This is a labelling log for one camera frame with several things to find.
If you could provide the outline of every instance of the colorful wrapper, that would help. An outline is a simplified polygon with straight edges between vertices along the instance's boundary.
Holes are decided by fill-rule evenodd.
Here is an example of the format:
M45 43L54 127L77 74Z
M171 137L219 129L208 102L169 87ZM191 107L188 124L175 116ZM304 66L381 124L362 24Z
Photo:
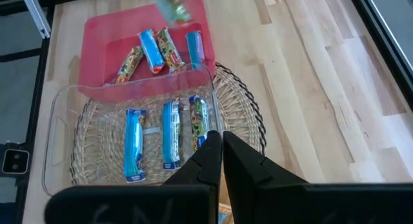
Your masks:
M145 180L145 172L141 169L143 157L142 124L146 110L130 108L126 111L125 158L123 174L128 183Z
M145 30L139 34L139 39L141 40L143 52L148 59L150 71L153 74L158 74L165 65L165 62L157 46L154 31Z
M191 21L191 15L186 10L181 1L176 0L154 0L159 11L163 14L168 23L178 25Z
M189 111L194 143L194 151L197 151L207 138L209 131L208 106L204 99L198 95L189 98Z
M184 65L167 28L163 28L157 33L157 42L166 64L169 66L169 73L174 73L180 66Z
M181 167L179 146L181 122L179 116L179 100L170 101L163 106L162 113L162 155L163 168L173 170Z
M123 61L119 72L117 73L116 83L128 82L142 58L142 47L132 47L126 59Z
M218 208L218 224L224 224L229 221L228 219L231 215L231 206L220 203Z
M187 33L186 42L188 43L189 58L191 59L191 63L193 63L192 69L198 69L201 65L205 64L201 33L199 33L199 31Z

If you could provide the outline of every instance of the red plastic bin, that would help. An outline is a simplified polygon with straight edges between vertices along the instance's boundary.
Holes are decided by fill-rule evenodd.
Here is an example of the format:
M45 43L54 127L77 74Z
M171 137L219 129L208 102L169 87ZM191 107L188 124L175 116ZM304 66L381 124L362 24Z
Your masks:
M215 55L203 0L183 2L191 13L193 22L185 27L170 28L170 35L183 61L190 63L186 33L199 30L205 51L205 66L213 76ZM111 83L130 49L140 45L137 34L149 28L158 31L166 25L165 18L155 4L90 18L85 24L78 83L88 87L101 87L105 83ZM143 59L131 80L167 73L165 66L159 74L153 75L149 71L146 59ZM144 92L146 96L153 95L149 90L140 92Z

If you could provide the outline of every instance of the blue wrapper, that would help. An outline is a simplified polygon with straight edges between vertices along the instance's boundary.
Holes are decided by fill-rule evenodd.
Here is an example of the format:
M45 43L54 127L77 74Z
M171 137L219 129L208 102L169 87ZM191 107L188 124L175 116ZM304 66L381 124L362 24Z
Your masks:
M162 155L163 168L166 170L181 167L181 160L179 158L180 124L179 100L164 104L162 113Z
M153 30L145 30L139 34L139 39L141 40L141 45L143 52L148 60L149 69L153 74L158 74L165 61L159 51L159 47L156 43L156 36Z
M197 151L207 139L209 127L208 105L198 95L189 98L189 111L193 135L194 151Z
M128 183L145 180L145 172L140 164L143 157L142 124L146 110L130 108L126 111L125 158L123 174Z
M198 69L200 65L205 64L204 47L199 31L187 33L186 42L188 43L189 58L193 63L192 69Z
M228 217L228 214L218 214L218 224L223 224L225 219Z

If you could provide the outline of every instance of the wooden surface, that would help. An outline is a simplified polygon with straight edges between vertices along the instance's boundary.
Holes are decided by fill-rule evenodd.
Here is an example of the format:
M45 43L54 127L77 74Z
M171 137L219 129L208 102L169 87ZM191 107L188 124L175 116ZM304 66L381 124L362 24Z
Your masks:
M41 223L50 105L76 84L85 21L151 0L55 8L24 223ZM268 157L314 183L407 182L413 118L350 0L205 0L217 61L255 96ZM225 189L221 201L228 203Z

